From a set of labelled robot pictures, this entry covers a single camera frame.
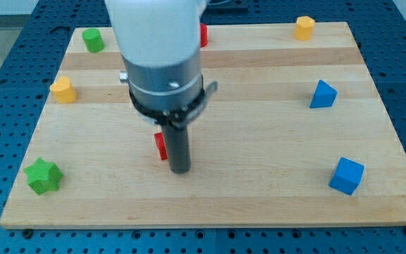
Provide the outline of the red block behind arm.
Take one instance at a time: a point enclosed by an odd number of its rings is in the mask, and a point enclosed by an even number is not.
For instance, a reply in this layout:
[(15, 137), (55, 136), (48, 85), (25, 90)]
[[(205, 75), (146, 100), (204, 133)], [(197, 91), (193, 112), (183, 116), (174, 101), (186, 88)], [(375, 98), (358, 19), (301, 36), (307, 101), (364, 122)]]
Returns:
[(208, 44), (208, 28), (204, 23), (199, 24), (200, 27), (200, 47), (205, 47)]

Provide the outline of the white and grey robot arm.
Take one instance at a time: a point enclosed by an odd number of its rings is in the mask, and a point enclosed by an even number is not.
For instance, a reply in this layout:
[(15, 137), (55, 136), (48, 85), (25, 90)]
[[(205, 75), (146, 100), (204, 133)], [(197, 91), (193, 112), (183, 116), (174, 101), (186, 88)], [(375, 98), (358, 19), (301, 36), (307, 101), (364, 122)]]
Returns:
[(217, 89), (203, 87), (200, 17), (207, 0), (106, 0), (136, 110), (184, 129)]

